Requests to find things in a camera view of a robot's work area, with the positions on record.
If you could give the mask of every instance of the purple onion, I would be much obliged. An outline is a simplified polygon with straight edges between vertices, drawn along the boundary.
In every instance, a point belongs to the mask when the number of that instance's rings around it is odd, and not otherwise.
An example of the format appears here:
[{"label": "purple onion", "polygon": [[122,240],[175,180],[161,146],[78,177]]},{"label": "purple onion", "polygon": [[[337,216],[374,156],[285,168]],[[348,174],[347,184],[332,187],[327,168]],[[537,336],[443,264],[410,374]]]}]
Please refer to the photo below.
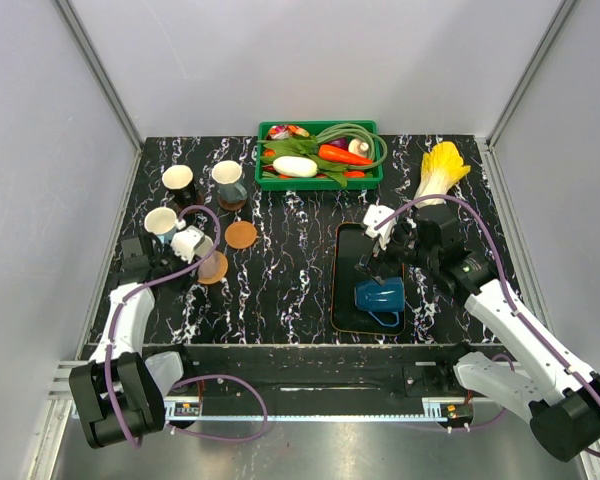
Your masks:
[{"label": "purple onion", "polygon": [[349,142],[347,142],[347,137],[336,138],[335,140],[327,143],[327,145],[333,145],[334,147],[342,148],[346,150],[349,147]]}]

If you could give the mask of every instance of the carrot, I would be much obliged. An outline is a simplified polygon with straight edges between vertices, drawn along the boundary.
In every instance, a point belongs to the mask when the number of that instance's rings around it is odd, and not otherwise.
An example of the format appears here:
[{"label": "carrot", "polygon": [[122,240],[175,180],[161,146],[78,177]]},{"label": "carrot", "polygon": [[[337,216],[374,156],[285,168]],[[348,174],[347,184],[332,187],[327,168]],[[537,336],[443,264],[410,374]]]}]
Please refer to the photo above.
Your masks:
[{"label": "carrot", "polygon": [[334,163],[344,163],[346,165],[371,165],[373,161],[370,158],[364,158],[355,155],[342,148],[334,147],[333,145],[321,145],[318,151],[318,156],[323,160],[328,160]]},{"label": "carrot", "polygon": [[360,170],[353,170],[351,172],[344,172],[344,176],[347,178],[364,178],[366,174]]}]

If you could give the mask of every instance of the black tray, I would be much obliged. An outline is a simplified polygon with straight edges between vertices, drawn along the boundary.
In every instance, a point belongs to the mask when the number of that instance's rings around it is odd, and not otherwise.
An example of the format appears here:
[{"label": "black tray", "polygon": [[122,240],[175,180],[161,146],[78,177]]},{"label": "black tray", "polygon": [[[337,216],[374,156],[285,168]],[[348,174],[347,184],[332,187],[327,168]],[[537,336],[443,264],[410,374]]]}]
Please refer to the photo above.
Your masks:
[{"label": "black tray", "polygon": [[[358,223],[343,223],[336,231],[336,258],[333,261],[333,284],[331,288],[331,325],[336,330],[349,333],[399,335],[405,328],[405,314],[399,314],[395,327],[383,327],[367,312],[358,310],[354,301],[354,289],[358,282],[369,280],[364,273],[355,269],[362,255],[373,247],[373,239],[364,234]],[[404,281],[404,266],[396,267],[395,277]],[[376,313],[380,320],[393,323],[392,313]]]}]

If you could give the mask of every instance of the tray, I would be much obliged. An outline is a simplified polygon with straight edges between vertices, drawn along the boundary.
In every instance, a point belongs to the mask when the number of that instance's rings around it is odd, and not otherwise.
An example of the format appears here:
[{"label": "tray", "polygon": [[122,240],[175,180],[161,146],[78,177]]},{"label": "tray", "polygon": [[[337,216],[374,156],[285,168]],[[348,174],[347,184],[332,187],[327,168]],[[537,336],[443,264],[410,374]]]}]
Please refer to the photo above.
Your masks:
[{"label": "tray", "polygon": [[[327,127],[338,125],[340,123],[353,123],[364,127],[371,133],[378,133],[376,122],[371,120],[328,120],[328,121],[312,121],[312,122],[298,122],[298,121],[277,121],[277,122],[262,122],[258,128],[258,140],[264,140],[267,132],[274,125],[291,124],[297,125],[304,128],[312,135],[317,135]],[[378,141],[376,143],[376,151],[379,151],[380,145]],[[293,179],[280,179],[280,178],[263,178],[262,177],[262,166],[260,164],[260,157],[262,156],[263,146],[258,144],[258,158],[256,159],[256,182],[260,185],[260,188],[265,191],[274,190],[367,190],[374,189],[382,181],[382,165],[367,170],[371,173],[371,177],[367,178],[348,178],[347,186],[341,187],[338,182],[330,178],[293,178]]]},{"label": "tray", "polygon": [[[358,310],[354,303],[354,288],[358,282],[369,280],[355,269],[360,257],[371,251],[373,240],[364,235],[364,227],[358,223],[343,223],[336,230],[336,258],[333,261],[333,284],[331,288],[331,325],[338,331],[399,335],[405,328],[405,313],[399,315],[395,327],[383,327],[367,312]],[[404,265],[396,267],[396,277],[405,279]],[[383,321],[393,323],[392,313],[376,313]]]}]

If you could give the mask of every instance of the mug handle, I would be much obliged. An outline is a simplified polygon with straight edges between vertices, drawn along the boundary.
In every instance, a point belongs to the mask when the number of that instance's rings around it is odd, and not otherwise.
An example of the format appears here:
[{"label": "mug handle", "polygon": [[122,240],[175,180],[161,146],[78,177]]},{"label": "mug handle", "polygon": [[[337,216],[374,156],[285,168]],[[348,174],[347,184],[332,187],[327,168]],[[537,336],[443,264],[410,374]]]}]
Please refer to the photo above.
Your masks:
[{"label": "mug handle", "polygon": [[382,320],[380,320],[378,317],[376,317],[373,312],[367,312],[367,313],[369,315],[371,315],[373,318],[375,318],[376,322],[378,322],[383,327],[392,328],[392,327],[397,327],[400,324],[400,315],[398,312],[391,312],[396,316],[396,323],[385,323]]},{"label": "mug handle", "polygon": [[238,192],[240,192],[240,196],[242,197],[242,199],[240,199],[240,201],[246,200],[247,199],[247,189],[244,188],[239,183],[236,183],[235,187],[238,189]]}]

